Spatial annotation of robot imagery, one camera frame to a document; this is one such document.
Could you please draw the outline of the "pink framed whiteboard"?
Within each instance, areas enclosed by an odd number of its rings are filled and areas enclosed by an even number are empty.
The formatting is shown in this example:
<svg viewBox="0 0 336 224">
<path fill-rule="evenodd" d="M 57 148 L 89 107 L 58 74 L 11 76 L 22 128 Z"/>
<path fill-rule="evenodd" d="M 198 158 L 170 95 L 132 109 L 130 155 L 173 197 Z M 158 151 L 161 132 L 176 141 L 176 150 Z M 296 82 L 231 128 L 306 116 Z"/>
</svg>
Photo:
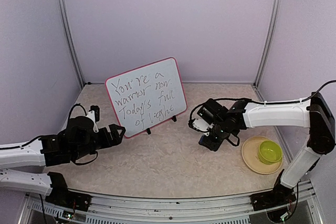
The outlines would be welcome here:
<svg viewBox="0 0 336 224">
<path fill-rule="evenodd" d="M 187 110 L 175 58 L 126 71 L 105 81 L 118 123 L 131 138 Z"/>
</svg>

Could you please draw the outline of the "blue whiteboard eraser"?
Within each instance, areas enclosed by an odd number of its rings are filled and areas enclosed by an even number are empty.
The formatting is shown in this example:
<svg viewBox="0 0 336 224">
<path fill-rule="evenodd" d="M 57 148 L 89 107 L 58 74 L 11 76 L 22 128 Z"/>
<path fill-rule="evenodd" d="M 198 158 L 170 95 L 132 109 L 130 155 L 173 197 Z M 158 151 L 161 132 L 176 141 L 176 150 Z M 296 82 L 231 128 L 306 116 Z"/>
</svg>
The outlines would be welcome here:
<svg viewBox="0 0 336 224">
<path fill-rule="evenodd" d="M 202 145 L 202 146 L 206 146 L 208 144 L 208 139 L 207 139 L 207 136 L 202 136 L 199 140 L 199 145 Z"/>
</svg>

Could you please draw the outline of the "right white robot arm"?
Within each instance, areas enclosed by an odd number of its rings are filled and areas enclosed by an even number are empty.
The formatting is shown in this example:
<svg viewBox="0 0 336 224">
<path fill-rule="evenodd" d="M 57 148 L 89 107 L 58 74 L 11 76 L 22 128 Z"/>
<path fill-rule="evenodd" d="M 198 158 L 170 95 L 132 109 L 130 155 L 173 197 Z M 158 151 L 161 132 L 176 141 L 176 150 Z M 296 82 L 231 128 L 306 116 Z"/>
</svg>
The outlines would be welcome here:
<svg viewBox="0 0 336 224">
<path fill-rule="evenodd" d="M 224 140 L 237 137 L 241 130 L 260 126 L 297 126 L 309 129 L 306 144 L 283 170 L 269 192 L 273 205 L 281 204 L 292 193 L 302 176 L 310 171 L 322 155 L 335 148 L 335 119 L 322 94 L 292 101 L 258 102 L 248 98 L 232 98 L 228 109 L 221 99 L 208 99 L 192 112 L 191 129 L 203 133 L 199 144 L 217 151 Z"/>
</svg>

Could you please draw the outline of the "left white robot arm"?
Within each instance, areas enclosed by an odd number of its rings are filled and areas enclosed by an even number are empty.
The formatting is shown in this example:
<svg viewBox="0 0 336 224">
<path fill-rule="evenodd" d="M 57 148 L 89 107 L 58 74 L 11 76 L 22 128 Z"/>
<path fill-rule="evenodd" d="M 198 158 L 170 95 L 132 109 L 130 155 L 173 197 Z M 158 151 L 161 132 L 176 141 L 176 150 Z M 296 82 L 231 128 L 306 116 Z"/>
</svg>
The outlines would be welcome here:
<svg viewBox="0 0 336 224">
<path fill-rule="evenodd" d="M 33 174 L 19 167 L 52 167 L 73 163 L 88 165 L 79 159 L 121 144 L 126 129 L 116 124 L 98 128 L 94 116 L 70 118 L 66 128 L 56 135 L 42 135 L 26 143 L 1 145 L 1 187 L 10 190 L 51 196 L 66 206 L 73 201 L 61 173 Z"/>
</svg>

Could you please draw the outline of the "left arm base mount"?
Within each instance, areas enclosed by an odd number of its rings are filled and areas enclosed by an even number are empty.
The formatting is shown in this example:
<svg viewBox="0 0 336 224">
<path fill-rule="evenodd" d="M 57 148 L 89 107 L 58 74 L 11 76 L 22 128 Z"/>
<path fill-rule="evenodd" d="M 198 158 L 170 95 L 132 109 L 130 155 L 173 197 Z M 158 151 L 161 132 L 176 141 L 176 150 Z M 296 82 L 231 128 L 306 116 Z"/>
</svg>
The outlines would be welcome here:
<svg viewBox="0 0 336 224">
<path fill-rule="evenodd" d="M 47 175 L 52 190 L 45 197 L 46 202 L 72 210 L 88 211 L 92 199 L 90 195 L 69 190 L 61 173 L 48 172 Z"/>
</svg>

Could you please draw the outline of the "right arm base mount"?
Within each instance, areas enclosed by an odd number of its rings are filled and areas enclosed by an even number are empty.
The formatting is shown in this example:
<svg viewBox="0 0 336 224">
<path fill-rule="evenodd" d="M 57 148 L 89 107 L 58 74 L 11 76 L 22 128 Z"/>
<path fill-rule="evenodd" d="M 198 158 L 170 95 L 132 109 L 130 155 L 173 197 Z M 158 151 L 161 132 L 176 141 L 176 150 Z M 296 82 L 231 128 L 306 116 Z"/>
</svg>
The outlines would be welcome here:
<svg viewBox="0 0 336 224">
<path fill-rule="evenodd" d="M 283 172 L 284 170 L 278 175 L 273 189 L 250 196 L 254 211 L 281 206 L 297 200 L 293 187 L 288 188 L 281 184 Z"/>
</svg>

